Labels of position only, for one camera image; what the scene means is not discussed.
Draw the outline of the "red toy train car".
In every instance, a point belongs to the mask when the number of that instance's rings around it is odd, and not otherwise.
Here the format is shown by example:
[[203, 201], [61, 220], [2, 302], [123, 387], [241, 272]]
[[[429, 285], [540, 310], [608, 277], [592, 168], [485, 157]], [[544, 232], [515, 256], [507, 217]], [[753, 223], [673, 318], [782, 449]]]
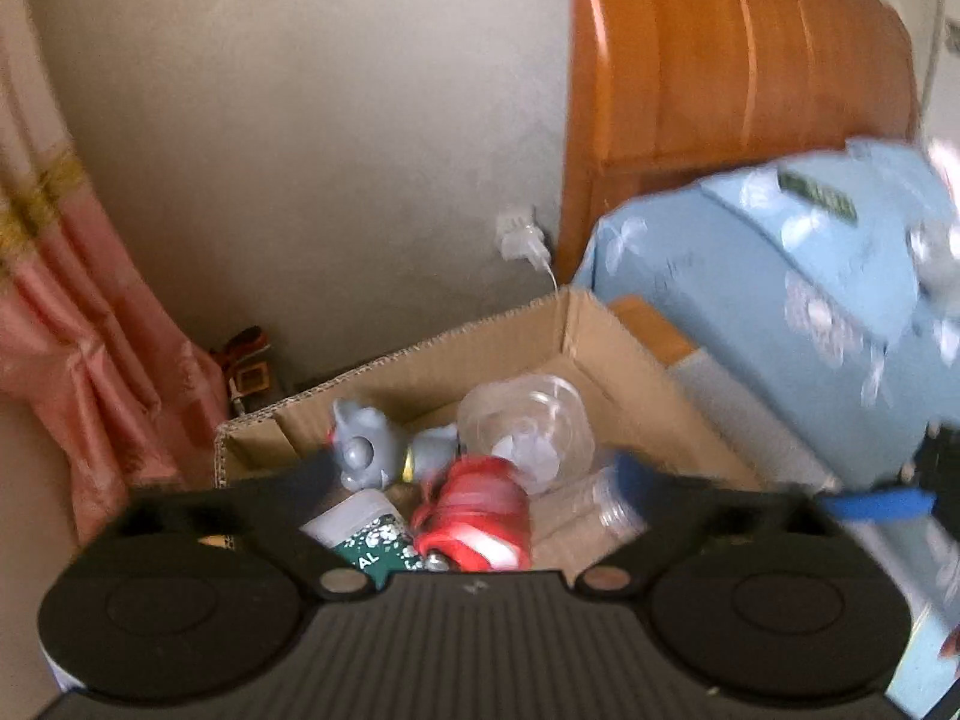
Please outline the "red toy train car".
[[528, 571], [532, 527], [521, 481], [504, 458], [458, 458], [421, 486], [421, 504], [410, 520], [415, 549], [464, 572]]

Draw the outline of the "clear plastic cup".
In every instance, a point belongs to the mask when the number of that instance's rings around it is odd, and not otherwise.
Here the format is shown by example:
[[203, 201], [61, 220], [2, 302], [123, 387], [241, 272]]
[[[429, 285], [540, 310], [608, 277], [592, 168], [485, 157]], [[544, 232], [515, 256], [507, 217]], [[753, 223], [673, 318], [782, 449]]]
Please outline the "clear plastic cup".
[[640, 514], [631, 509], [617, 483], [613, 466], [575, 479], [534, 497], [530, 503], [532, 541], [539, 543], [571, 525], [597, 523], [602, 533], [631, 541], [646, 530]]

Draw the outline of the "white green labelled container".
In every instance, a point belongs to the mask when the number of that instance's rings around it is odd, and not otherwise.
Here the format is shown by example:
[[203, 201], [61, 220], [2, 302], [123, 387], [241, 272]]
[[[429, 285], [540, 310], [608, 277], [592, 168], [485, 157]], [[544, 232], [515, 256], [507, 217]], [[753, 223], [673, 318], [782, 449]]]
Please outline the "white green labelled container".
[[301, 525], [314, 541], [366, 574], [378, 589], [394, 574], [425, 570], [405, 518], [377, 489], [363, 489]]

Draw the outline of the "light blue floral pillow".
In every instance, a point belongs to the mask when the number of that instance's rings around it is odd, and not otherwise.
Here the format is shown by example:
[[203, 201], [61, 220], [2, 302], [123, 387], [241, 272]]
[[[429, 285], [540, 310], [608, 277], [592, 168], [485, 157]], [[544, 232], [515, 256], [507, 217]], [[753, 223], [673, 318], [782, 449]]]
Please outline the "light blue floral pillow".
[[636, 296], [750, 388], [843, 481], [958, 418], [958, 323], [918, 255], [958, 252], [958, 160], [854, 138], [610, 211], [574, 281]]

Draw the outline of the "grey toy figure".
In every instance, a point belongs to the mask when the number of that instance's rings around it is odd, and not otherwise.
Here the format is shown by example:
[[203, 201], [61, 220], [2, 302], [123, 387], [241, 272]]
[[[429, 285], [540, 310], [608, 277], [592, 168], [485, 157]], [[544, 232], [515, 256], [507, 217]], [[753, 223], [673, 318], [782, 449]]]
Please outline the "grey toy figure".
[[377, 408], [346, 398], [332, 403], [332, 419], [332, 454], [340, 483], [352, 493], [423, 483], [443, 473], [459, 454], [455, 424], [409, 433]]

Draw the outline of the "pink curtain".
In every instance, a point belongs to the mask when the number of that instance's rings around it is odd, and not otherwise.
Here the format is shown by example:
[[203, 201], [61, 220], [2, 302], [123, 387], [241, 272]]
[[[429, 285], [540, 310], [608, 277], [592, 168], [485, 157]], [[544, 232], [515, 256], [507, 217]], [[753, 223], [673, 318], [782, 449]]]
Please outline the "pink curtain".
[[64, 450], [80, 541], [135, 489], [212, 483], [220, 368], [167, 315], [99, 202], [28, 0], [2, 0], [2, 392]]

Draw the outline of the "clear round plastic jar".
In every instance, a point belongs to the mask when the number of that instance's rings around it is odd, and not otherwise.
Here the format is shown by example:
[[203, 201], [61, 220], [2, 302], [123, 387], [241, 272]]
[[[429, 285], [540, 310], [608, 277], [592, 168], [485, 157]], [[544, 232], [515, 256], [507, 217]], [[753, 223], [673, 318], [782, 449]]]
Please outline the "clear round plastic jar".
[[589, 473], [596, 441], [573, 383], [547, 374], [483, 383], [457, 406], [460, 447], [511, 461], [529, 496]]

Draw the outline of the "cardboard box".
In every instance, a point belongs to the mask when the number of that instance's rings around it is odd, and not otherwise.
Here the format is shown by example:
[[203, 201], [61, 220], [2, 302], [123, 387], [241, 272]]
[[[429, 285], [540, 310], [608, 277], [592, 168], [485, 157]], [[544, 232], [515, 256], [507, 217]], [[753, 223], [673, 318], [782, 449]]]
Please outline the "cardboard box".
[[332, 447], [370, 479], [335, 470], [332, 491], [309, 496], [308, 530], [377, 583], [425, 566], [413, 512], [421, 484], [455, 454], [517, 466], [532, 566], [567, 578], [643, 528], [615, 497], [605, 450], [729, 488], [760, 486], [656, 356], [586, 291], [469, 323], [227, 422], [215, 478], [228, 486]]

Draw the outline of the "orange wooden headboard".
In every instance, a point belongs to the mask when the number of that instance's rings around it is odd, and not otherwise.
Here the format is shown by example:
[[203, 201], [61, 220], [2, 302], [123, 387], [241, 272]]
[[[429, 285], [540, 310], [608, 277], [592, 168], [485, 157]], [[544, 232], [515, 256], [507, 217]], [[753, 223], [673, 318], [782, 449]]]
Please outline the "orange wooden headboard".
[[918, 130], [913, 51], [882, 0], [571, 0], [555, 268], [626, 200], [854, 137]]

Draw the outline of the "white wall charger plug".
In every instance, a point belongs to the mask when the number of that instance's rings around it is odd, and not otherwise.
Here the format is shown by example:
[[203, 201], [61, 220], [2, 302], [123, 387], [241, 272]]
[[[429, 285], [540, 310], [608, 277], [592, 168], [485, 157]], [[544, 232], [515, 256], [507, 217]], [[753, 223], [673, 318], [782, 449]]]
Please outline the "white wall charger plug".
[[532, 206], [501, 211], [496, 216], [496, 247], [505, 262], [525, 260], [535, 271], [545, 273], [553, 289], [558, 289], [547, 236], [535, 221]]

